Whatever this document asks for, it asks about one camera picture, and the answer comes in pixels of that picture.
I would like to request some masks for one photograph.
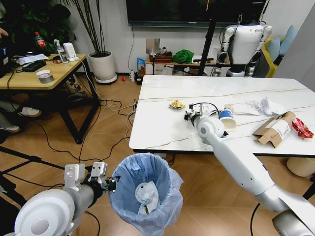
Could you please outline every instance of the red snack wrapper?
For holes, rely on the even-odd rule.
[[[299,118],[293,119],[292,127],[297,131],[297,135],[301,138],[311,139],[314,136],[314,134]]]

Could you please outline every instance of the green cloth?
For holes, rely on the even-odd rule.
[[[182,49],[173,56],[173,61],[177,63],[190,64],[193,57],[193,53],[187,49]]]

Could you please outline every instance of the yellow chair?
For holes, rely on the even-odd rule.
[[[264,57],[266,58],[266,61],[269,65],[269,71],[265,76],[266,78],[271,78],[274,75],[275,71],[278,69],[278,66],[273,63],[271,56],[267,50],[267,45],[270,42],[270,40],[272,40],[272,38],[267,38],[265,44],[261,48],[261,51],[264,54]]]

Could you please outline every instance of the blue paper cup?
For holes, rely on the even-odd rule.
[[[230,110],[223,110],[220,112],[220,120],[224,124],[226,131],[233,131],[236,129],[236,121]]]

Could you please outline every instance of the spray bottle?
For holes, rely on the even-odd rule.
[[[54,39],[54,42],[55,42],[55,44],[57,45],[57,51],[58,51],[58,54],[59,54],[59,56],[60,56],[61,61],[62,61],[63,63],[65,63],[65,64],[68,63],[66,53],[65,53],[63,47],[60,46],[59,40]]]

